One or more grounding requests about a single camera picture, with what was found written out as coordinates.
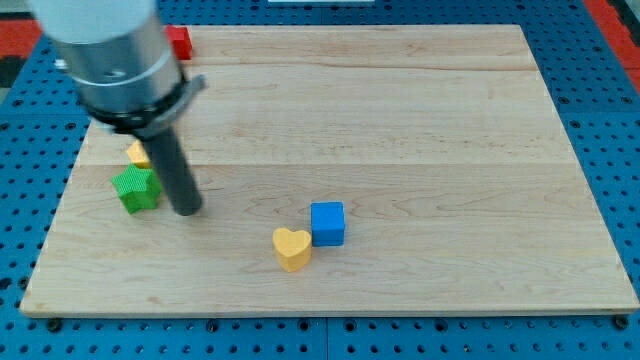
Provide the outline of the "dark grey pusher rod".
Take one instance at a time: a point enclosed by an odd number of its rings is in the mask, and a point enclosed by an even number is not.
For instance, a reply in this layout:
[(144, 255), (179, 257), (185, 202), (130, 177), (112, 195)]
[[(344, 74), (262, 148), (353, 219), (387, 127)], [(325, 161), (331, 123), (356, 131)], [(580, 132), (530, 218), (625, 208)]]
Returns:
[(142, 145), (174, 212), (194, 215), (202, 206), (202, 197), (174, 129), (169, 127), (143, 140)]

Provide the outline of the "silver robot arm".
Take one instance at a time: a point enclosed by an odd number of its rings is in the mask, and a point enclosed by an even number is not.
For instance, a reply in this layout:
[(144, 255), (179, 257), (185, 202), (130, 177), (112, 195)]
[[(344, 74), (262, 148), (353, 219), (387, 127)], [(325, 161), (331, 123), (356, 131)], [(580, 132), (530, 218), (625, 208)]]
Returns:
[(173, 125), (204, 76), (190, 78), (153, 1), (29, 0), (87, 113), (141, 141), (173, 210), (196, 213), (202, 197)]

